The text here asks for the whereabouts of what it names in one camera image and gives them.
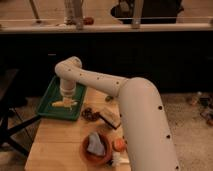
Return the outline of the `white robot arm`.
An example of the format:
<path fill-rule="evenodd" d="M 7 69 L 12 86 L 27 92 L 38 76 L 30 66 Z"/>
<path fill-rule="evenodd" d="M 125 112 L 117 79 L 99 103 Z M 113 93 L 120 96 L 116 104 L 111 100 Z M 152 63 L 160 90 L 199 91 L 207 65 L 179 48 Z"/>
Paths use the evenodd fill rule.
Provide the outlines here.
<path fill-rule="evenodd" d="M 64 97 L 81 83 L 117 99 L 131 171 L 181 171 L 161 96 L 151 81 L 84 70 L 77 57 L 57 63 L 55 73 Z"/>

